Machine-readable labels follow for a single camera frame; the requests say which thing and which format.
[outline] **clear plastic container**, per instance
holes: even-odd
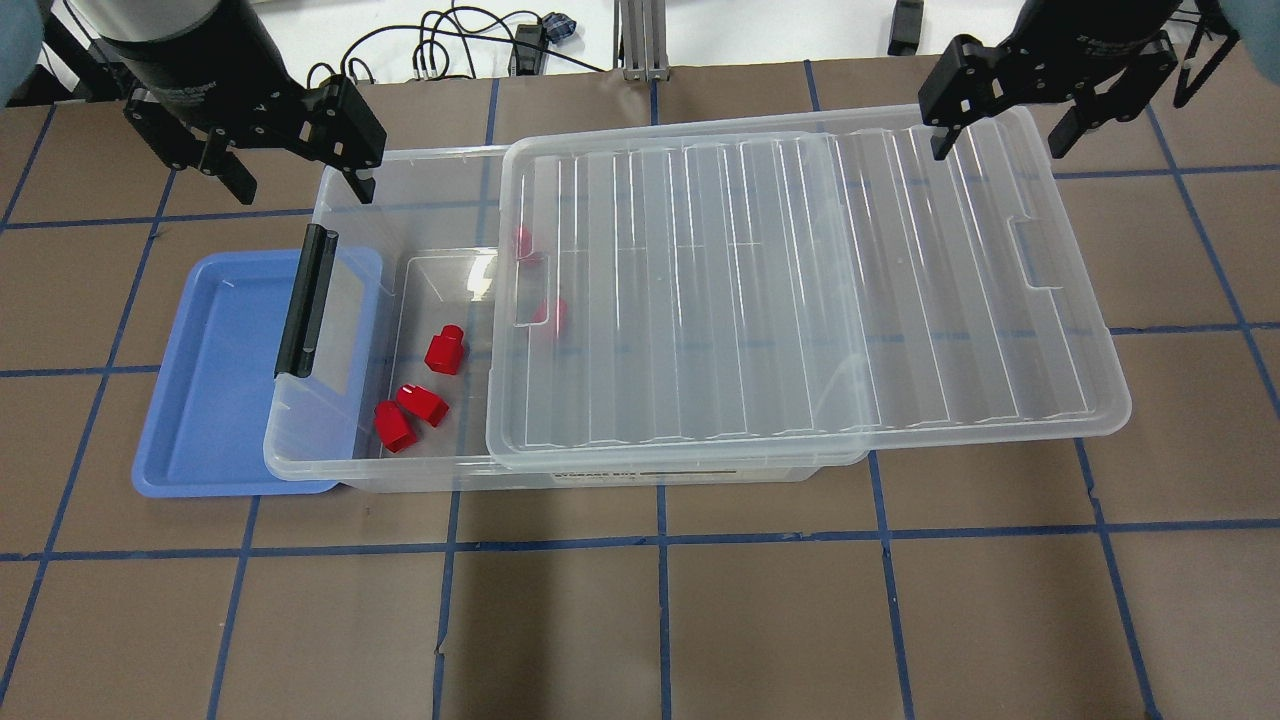
[[[326,173],[333,279],[311,374],[276,378],[268,466],[394,491],[800,479],[1115,430],[1128,389],[1030,115],[945,163],[918,118],[394,152],[370,206]],[[448,323],[453,378],[422,364]],[[404,382],[452,410],[393,456],[372,406]]]

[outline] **transparent plastic box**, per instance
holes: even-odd
[[[945,163],[914,106],[388,154],[264,443],[367,489],[800,479],[883,447],[1105,434],[1129,395],[1021,109]],[[422,354],[467,332],[457,377]],[[372,406],[451,404],[390,455]]]

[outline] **black box handle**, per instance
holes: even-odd
[[[293,277],[289,314],[284,318],[280,354],[275,357],[276,375],[311,375],[337,250],[338,233],[315,223],[307,224],[307,237],[302,242],[302,255],[298,256],[298,273]]]

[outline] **blue plastic tray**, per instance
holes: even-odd
[[[191,270],[133,460],[138,492],[306,495],[337,484],[282,480],[262,460],[297,266],[297,250],[271,250],[210,255]]]

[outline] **tiled floor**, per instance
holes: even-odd
[[[369,92],[390,147],[456,146],[910,102],[929,65]],[[129,486],[183,278],[296,246],[317,168],[252,155],[243,209],[116,105],[0,113],[0,717],[1274,716],[1277,109],[1236,54],[1055,164],[1134,396],[1115,436],[799,484],[186,501]]]

